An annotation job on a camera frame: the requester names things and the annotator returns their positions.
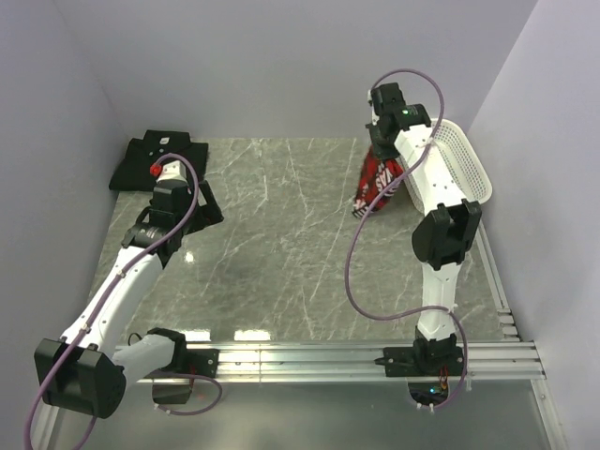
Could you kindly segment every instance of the cable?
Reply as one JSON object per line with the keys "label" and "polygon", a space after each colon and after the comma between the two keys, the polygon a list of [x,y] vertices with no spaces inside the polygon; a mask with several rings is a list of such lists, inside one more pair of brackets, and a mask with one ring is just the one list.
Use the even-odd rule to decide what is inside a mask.
{"label": "cable", "polygon": [[[174,158],[174,159],[180,160],[181,162],[183,162],[186,165],[187,169],[189,170],[189,173],[191,174],[191,177],[193,180],[192,182],[194,185],[191,205],[189,206],[189,209],[187,210],[187,212],[183,216],[183,218],[179,221],[179,223],[177,223],[177,225],[174,226],[174,228],[172,230],[167,232],[164,236],[162,236],[160,239],[158,239],[154,244],[148,246],[143,251],[138,253],[136,256],[131,258],[131,260],[127,264],[125,264],[125,266],[121,269],[121,273],[123,276],[126,275],[128,273],[128,271],[135,264],[137,264],[144,256],[152,253],[157,247],[161,246],[163,243],[165,243],[166,241],[171,239],[177,232],[179,232],[179,230],[181,230],[181,228],[186,224],[186,222],[189,220],[189,218],[191,218],[191,215],[193,214],[194,209],[198,205],[198,195],[199,195],[200,189],[198,187],[198,175],[196,174],[196,171],[194,171],[194,168],[192,167],[192,165],[189,163],[189,161],[187,159],[185,159],[184,157],[181,157],[180,155],[176,155],[173,153],[163,155],[162,157],[157,159],[156,164],[160,164],[167,158]],[[91,326],[94,325],[94,320],[96,319],[96,317],[102,310],[102,307],[104,307],[104,304],[106,303],[108,298],[111,296],[111,293],[113,293],[114,288],[116,288],[116,286],[121,282],[122,279],[123,278],[120,275],[114,276],[111,283],[107,286],[106,290],[100,296],[100,298],[96,304],[96,307],[92,310],[92,313],[89,315],[86,323],[84,323],[82,325],[82,329],[80,330],[80,332],[73,339],[73,341],[68,345],[68,347],[65,349],[63,354],[61,354],[61,356],[58,358],[58,360],[56,360],[56,362],[54,363],[54,365],[48,372],[48,375],[46,375],[46,378],[39,386],[36,397],[34,399],[34,403],[31,407],[30,411],[28,412],[26,420],[25,420],[25,428],[23,431],[23,443],[24,443],[25,450],[34,450],[33,444],[31,442],[31,428],[33,426],[34,417],[36,415],[36,409],[38,408],[38,404],[41,401],[44,393],[46,392],[46,389],[48,389],[48,386],[50,385],[54,376],[56,375],[56,373],[58,372],[60,367],[63,366],[63,364],[67,360],[68,356],[80,344],[80,342],[83,340],[85,335],[89,332]],[[87,430],[85,431],[85,434],[83,435],[83,439],[74,447],[74,450],[79,450],[82,448],[82,446],[85,444],[85,441],[87,441],[87,438],[89,438],[89,436],[92,432],[92,428],[94,427],[95,423],[96,423],[96,417],[93,417],[92,420],[90,421],[90,425],[88,426]]]}
{"label": "cable", "polygon": [[159,410],[164,411],[167,414],[170,414],[170,415],[198,415],[198,414],[206,413],[206,412],[212,410],[213,408],[215,408],[217,406],[217,403],[221,400],[221,397],[223,397],[223,386],[221,385],[220,382],[218,382],[217,380],[214,380],[212,378],[204,377],[203,375],[195,375],[195,374],[187,374],[187,373],[185,373],[185,374],[184,373],[166,373],[164,375],[171,376],[173,378],[187,378],[190,380],[203,380],[205,382],[210,382],[210,383],[214,384],[218,389],[217,398],[215,398],[210,405],[205,406],[204,408],[197,410],[197,411],[175,411],[175,410],[171,410],[171,409],[167,408],[166,406],[155,405]]}
{"label": "cable", "polygon": [[127,345],[131,345],[131,338],[133,338],[134,336],[138,339],[138,342],[140,342],[142,340],[142,337],[140,336],[140,333],[133,332],[127,338]]}
{"label": "cable", "polygon": [[460,388],[462,387],[462,384],[464,384],[465,378],[467,377],[467,365],[469,363],[469,349],[467,348],[467,335],[465,333],[465,330],[464,330],[462,324],[458,320],[458,317],[455,315],[455,313],[453,311],[451,311],[447,307],[434,307],[434,306],[432,306],[432,307],[416,307],[414,309],[409,309],[407,311],[392,314],[390,316],[378,316],[378,315],[371,314],[370,312],[365,311],[356,303],[356,300],[354,299],[354,296],[353,296],[352,289],[350,287],[350,263],[352,261],[354,248],[356,247],[356,242],[358,242],[358,236],[360,235],[360,232],[363,230],[363,227],[365,226],[365,223],[367,222],[368,217],[373,212],[373,208],[375,208],[375,205],[379,202],[379,200],[382,199],[382,197],[387,192],[397,188],[400,185],[400,183],[402,183],[402,181],[404,181],[411,173],[413,173],[416,170],[416,168],[419,167],[419,165],[421,165],[423,163],[423,161],[425,161],[425,159],[428,157],[429,150],[431,149],[431,144],[433,143],[433,137],[436,135],[436,133],[438,132],[438,129],[440,128],[440,125],[442,124],[443,112],[444,112],[444,101],[443,101],[442,89],[440,89],[440,86],[431,77],[429,77],[426,73],[421,72],[420,70],[415,70],[413,68],[397,68],[396,70],[392,70],[392,71],[387,72],[386,74],[382,75],[373,84],[371,89],[375,89],[379,85],[379,83],[381,83],[387,77],[389,77],[391,75],[395,75],[397,73],[412,73],[414,75],[418,75],[419,77],[427,80],[433,86],[433,88],[435,89],[435,91],[438,94],[438,98],[440,100],[440,114],[438,115],[437,122],[435,123],[435,125],[433,126],[433,129],[431,130],[431,135],[429,136],[429,139],[427,140],[425,149],[424,149],[421,157],[409,169],[407,169],[401,176],[399,176],[397,179],[392,181],[392,183],[387,185],[379,193],[379,195],[377,197],[375,197],[373,202],[371,202],[371,204],[368,206],[365,214],[361,217],[360,223],[358,224],[358,227],[356,227],[356,231],[354,232],[354,237],[352,238],[352,241],[350,243],[350,248],[348,250],[348,256],[346,257],[346,264],[344,266],[344,285],[346,287],[346,294],[348,295],[348,300],[350,301],[350,304],[352,305],[352,307],[359,314],[361,314],[373,321],[382,321],[382,322],[394,321],[396,319],[403,319],[405,317],[412,316],[413,314],[418,314],[423,311],[433,311],[433,310],[443,311],[452,318],[454,323],[457,325],[457,329],[460,333],[460,337],[462,338],[463,352],[464,352],[464,365],[462,368],[462,373],[460,374],[460,380],[458,381],[457,388],[453,389],[452,393],[450,394],[450,396],[444,403],[437,405],[435,407],[437,409],[437,408],[441,408],[442,406],[449,404],[449,402],[456,397],[457,392],[460,390]]}

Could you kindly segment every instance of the marble surface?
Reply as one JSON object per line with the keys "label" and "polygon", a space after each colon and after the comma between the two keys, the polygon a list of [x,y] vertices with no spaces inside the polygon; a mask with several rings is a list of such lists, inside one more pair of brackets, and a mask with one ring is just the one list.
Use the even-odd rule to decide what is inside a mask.
{"label": "marble surface", "polygon": [[[412,340],[417,317],[374,322],[344,292],[343,264],[358,220],[352,200],[367,144],[351,139],[208,140],[206,178],[225,221],[184,239],[130,332],[161,326],[213,341]],[[150,194],[122,193],[92,293]],[[352,285],[365,309],[385,314],[421,304],[411,233],[421,216],[405,188],[369,220],[356,248]],[[503,337],[479,249],[459,275],[457,315],[475,340]]]}

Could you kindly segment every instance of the plastic basket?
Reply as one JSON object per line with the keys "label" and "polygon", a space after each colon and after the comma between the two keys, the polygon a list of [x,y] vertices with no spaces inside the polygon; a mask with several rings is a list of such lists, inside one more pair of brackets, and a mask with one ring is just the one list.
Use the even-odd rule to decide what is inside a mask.
{"label": "plastic basket", "polygon": [[[491,183],[462,129],[454,122],[443,119],[434,140],[454,182],[464,192],[467,200],[487,202],[491,196]],[[400,164],[406,170],[406,161],[402,157]],[[407,181],[406,187],[414,206],[425,214],[423,201],[414,188],[413,177],[410,175]]]}

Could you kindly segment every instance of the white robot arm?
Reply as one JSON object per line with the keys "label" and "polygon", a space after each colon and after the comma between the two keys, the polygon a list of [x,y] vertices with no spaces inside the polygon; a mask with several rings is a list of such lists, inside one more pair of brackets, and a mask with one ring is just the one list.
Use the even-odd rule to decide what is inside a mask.
{"label": "white robot arm", "polygon": [[[411,173],[412,186],[424,205],[425,217],[412,234],[412,248],[423,266],[423,306],[453,310],[460,266],[471,249],[481,207],[469,202],[454,182],[435,141],[425,107],[407,105],[397,83],[381,84],[368,92],[372,120],[367,124],[374,155],[397,159],[405,169],[423,161]],[[414,372],[406,376],[462,371],[456,328],[443,310],[421,312],[416,326]]]}
{"label": "white robot arm", "polygon": [[[37,346],[35,362],[42,384],[68,345],[75,342],[82,330],[87,330],[44,391],[42,398],[47,404],[106,418],[114,413],[127,388],[139,379],[159,369],[188,373],[192,358],[199,357],[188,353],[183,334],[161,328],[150,330],[139,342],[115,351],[138,305],[180,248],[182,238],[223,220],[205,181],[198,186],[205,204],[196,205],[191,216],[187,216],[193,196],[186,167],[180,161],[166,164],[159,171],[150,205],[127,231],[111,273],[97,294],[60,339],[43,339]],[[184,217],[189,219],[174,232]],[[174,234],[169,238],[167,234],[171,231]],[[124,274],[122,269],[153,244],[157,245],[156,249],[142,256],[127,270],[127,275]],[[122,279],[99,314],[91,319],[102,295],[119,277]],[[205,375],[214,377],[215,373],[216,365],[213,365],[211,373]]]}
{"label": "white robot arm", "polygon": [[[411,167],[423,154],[425,142],[431,135],[431,127],[417,125],[397,135],[395,147],[406,166]],[[445,208],[462,205],[465,195],[455,184],[435,142],[425,162],[413,173],[413,186],[421,198],[425,215],[436,211],[441,204]],[[423,306],[440,306],[453,309],[460,263],[449,262],[435,269],[430,263],[423,266]],[[442,340],[455,333],[450,316],[441,311],[424,311],[417,325],[427,340]]]}

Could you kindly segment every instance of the red packaging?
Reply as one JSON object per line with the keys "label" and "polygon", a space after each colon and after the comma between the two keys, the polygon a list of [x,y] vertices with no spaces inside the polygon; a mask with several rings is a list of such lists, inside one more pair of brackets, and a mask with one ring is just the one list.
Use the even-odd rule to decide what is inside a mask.
{"label": "red packaging", "polygon": [[[354,208],[352,214],[361,218],[368,206],[375,200],[382,190],[392,181],[402,175],[402,168],[394,159],[381,161],[373,154],[373,147],[369,147],[363,168],[360,172],[360,180],[354,197]],[[379,211],[389,201],[396,190],[387,192],[375,205],[373,211]]]}

